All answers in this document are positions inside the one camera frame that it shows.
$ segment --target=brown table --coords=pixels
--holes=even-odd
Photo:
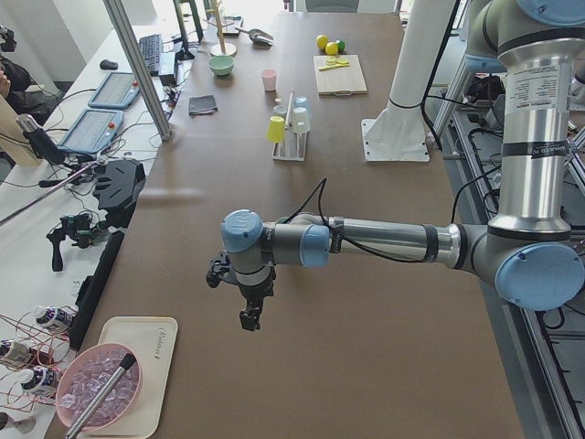
[[[437,225],[450,216],[441,154],[431,152],[428,164],[363,157],[360,121],[386,105],[399,20],[283,14],[264,30],[276,45],[256,49],[241,36],[228,79],[214,78],[199,53],[85,346],[112,316],[177,319],[155,438],[522,437],[480,288],[467,273],[354,254],[332,255],[321,269],[279,266],[255,333],[239,327],[236,287],[207,287],[226,214],[250,208],[276,220],[325,176],[327,215]],[[368,95],[317,97],[319,33],[359,55]],[[268,67],[279,72],[281,97],[294,88],[313,105],[304,163],[271,159],[264,135],[275,94],[260,80]],[[188,98],[208,93],[218,113],[189,117]],[[63,431],[54,422],[47,437]]]

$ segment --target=lemon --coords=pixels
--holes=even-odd
[[[337,43],[334,42],[327,43],[327,45],[325,46],[325,53],[327,55],[337,55],[337,52],[339,52],[339,47],[337,46]]]
[[[327,35],[319,35],[317,36],[317,47],[319,48],[319,50],[325,50],[325,46],[327,46],[327,42],[329,42],[329,38],[327,37]]]

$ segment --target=black mouse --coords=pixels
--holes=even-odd
[[[117,70],[118,63],[116,61],[112,61],[111,59],[102,59],[100,63],[100,69],[102,70]]]

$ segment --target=person's hand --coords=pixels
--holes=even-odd
[[[10,92],[10,79],[6,77],[3,71],[0,70],[0,94],[3,98],[8,96]]]

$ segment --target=gray chair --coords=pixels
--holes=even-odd
[[[307,12],[357,12],[359,0],[305,0]]]

